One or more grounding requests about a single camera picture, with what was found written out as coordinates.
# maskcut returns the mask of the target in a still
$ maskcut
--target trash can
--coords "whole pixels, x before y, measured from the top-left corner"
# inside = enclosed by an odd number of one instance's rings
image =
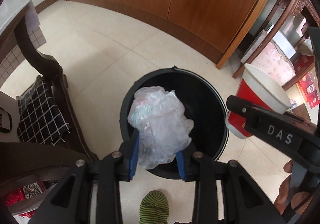
[[[145,86],[162,86],[175,90],[185,107],[184,115],[194,121],[189,136],[196,150],[217,160],[228,140],[229,130],[225,126],[226,106],[215,88],[199,75],[176,67],[153,71],[136,81],[123,99],[120,111],[120,129],[123,140],[128,140],[134,128],[127,117],[134,100],[134,93]],[[177,163],[160,164],[149,172],[167,179],[180,179]]]

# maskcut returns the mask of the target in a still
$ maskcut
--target human hand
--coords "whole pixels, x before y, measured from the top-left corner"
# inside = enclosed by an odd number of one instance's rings
[[[287,162],[283,169],[285,172],[287,173],[292,173],[292,160],[290,160],[289,162]],[[289,195],[289,184],[290,184],[290,180],[291,180],[291,175],[289,175],[280,185],[279,187],[279,195],[276,198],[275,202],[274,202],[274,206],[277,208],[277,210],[280,212],[280,214],[282,215],[282,213],[284,212],[286,206],[285,206],[285,202],[288,198]],[[300,203],[302,203],[308,196],[310,195],[309,192],[298,192],[297,194],[295,194],[292,197],[291,200],[291,207],[294,209],[295,207],[297,207]],[[306,201],[297,211],[296,213],[298,214],[302,214],[305,209],[307,208],[307,206],[309,205],[310,201],[312,200],[312,197],[310,197],[310,199],[308,199],[308,201]]]

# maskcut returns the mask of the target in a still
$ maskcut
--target crumpled plastic bag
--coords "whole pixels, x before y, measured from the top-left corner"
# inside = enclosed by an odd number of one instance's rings
[[[143,87],[135,92],[128,122],[139,130],[138,165],[153,169],[170,163],[191,142],[193,120],[186,119],[184,106],[174,90]]]

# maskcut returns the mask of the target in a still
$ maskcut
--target black and white checkered fabric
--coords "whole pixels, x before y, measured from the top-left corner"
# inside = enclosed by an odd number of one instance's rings
[[[20,114],[17,134],[21,142],[47,145],[64,142],[71,127],[65,122],[41,76],[21,97],[17,97],[17,101]]]

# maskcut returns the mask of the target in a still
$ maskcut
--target striped sock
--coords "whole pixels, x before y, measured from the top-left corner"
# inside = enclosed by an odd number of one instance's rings
[[[149,192],[140,204],[139,224],[167,224],[169,205],[167,198],[160,191]]]

